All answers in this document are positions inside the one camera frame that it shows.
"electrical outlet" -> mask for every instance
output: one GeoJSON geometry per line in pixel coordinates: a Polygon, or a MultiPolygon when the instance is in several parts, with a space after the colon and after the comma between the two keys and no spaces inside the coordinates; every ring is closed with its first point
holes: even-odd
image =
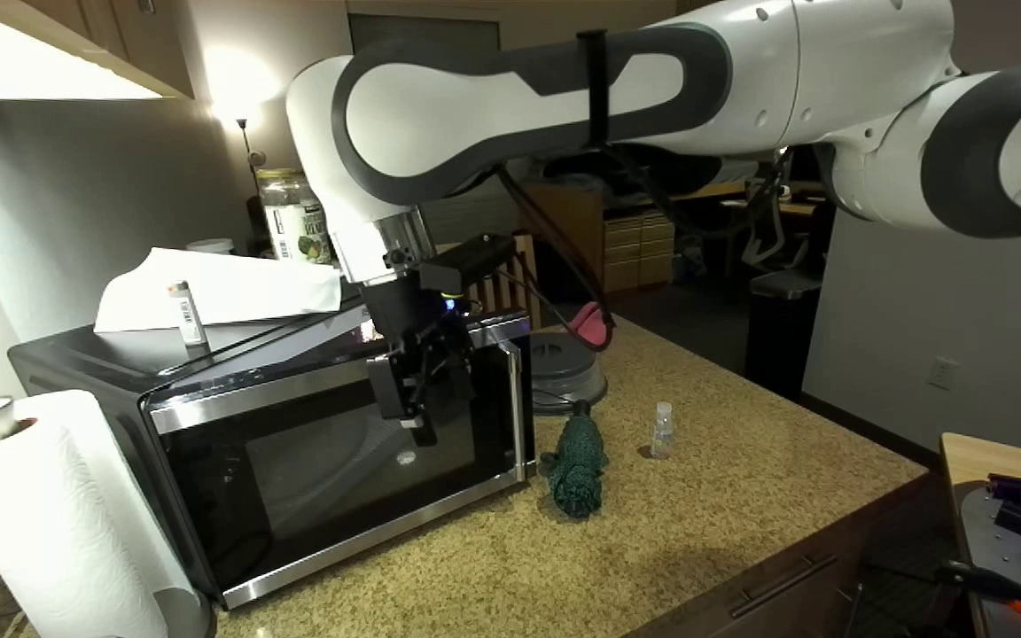
{"type": "Polygon", "coordinates": [[[932,360],[931,371],[928,372],[928,384],[951,391],[952,385],[956,383],[956,373],[959,369],[960,363],[956,360],[937,356],[932,360]]]}

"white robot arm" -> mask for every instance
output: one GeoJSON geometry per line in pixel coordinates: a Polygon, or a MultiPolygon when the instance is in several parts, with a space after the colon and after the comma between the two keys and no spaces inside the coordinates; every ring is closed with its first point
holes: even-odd
{"type": "Polygon", "coordinates": [[[380,44],[309,65],[287,109],[345,276],[398,343],[426,323],[405,283],[433,254],[415,205],[531,153],[815,144],[827,191],[857,217],[1021,236],[1021,67],[962,76],[952,36],[949,0],[725,0],[485,56],[380,44]]]}

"glass jar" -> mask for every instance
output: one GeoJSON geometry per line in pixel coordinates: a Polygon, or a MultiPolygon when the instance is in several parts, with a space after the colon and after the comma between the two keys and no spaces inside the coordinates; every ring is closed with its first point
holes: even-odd
{"type": "Polygon", "coordinates": [[[337,265],[326,232],[326,211],[309,190],[305,174],[277,168],[255,175],[276,257],[337,265]]]}

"jar label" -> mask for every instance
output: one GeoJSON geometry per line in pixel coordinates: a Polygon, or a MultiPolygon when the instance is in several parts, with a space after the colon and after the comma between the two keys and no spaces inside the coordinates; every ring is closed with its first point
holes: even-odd
{"type": "Polygon", "coordinates": [[[309,263],[333,263],[333,246],[326,233],[326,214],[321,204],[268,205],[266,225],[279,258],[309,263]]]}

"wooden chair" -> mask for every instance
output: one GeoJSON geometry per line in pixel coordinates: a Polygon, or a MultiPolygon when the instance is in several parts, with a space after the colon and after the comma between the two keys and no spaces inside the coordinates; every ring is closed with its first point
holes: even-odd
{"type": "MultiPolygon", "coordinates": [[[[512,258],[509,262],[499,266],[500,272],[507,272],[512,278],[527,280],[522,271],[522,263],[526,263],[530,274],[538,279],[538,271],[534,264],[534,238],[528,234],[515,234],[515,251],[520,258],[512,258]]],[[[437,244],[436,251],[443,252],[458,244],[437,244]]],[[[542,310],[538,303],[538,298],[530,294],[527,288],[515,284],[510,279],[494,275],[491,278],[483,279],[467,289],[467,299],[472,302],[479,302],[483,307],[483,312],[497,312],[505,310],[526,310],[530,314],[530,326],[532,330],[542,327],[542,310]]]]}

